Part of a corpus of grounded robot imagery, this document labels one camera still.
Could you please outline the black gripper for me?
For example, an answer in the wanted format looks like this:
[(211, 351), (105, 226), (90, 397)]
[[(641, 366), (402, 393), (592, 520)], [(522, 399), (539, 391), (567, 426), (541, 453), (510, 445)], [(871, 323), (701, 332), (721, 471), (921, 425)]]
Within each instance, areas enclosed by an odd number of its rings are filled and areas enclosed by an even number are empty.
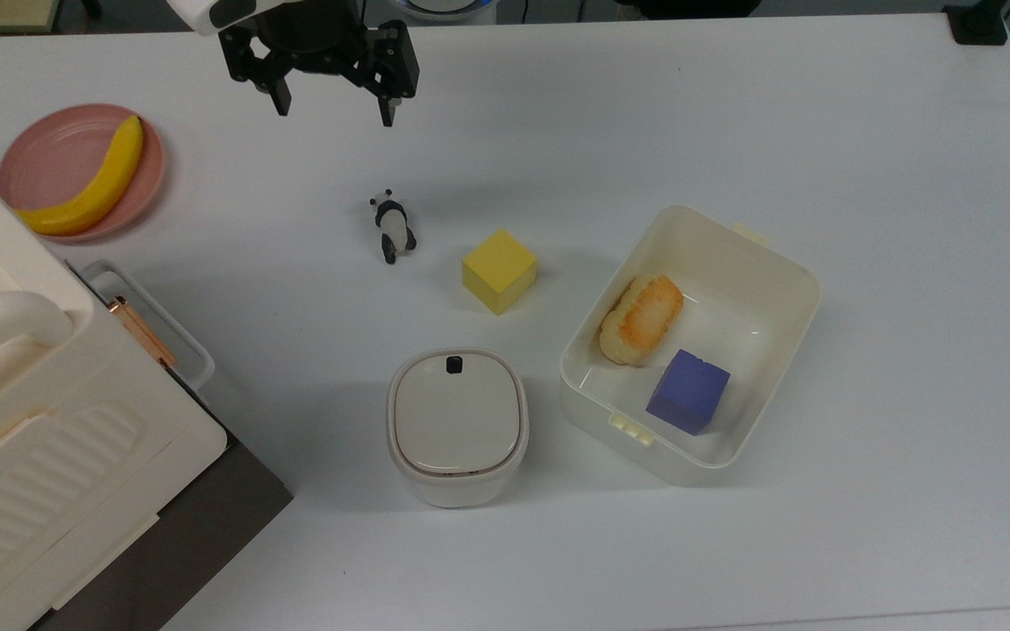
[(278, 4), (228, 25), (219, 40), (237, 81), (250, 81), (285, 117), (292, 96), (286, 75), (340, 75), (377, 99), (381, 123), (392, 128), (403, 101), (416, 96), (420, 65), (403, 20), (365, 29), (352, 1)]

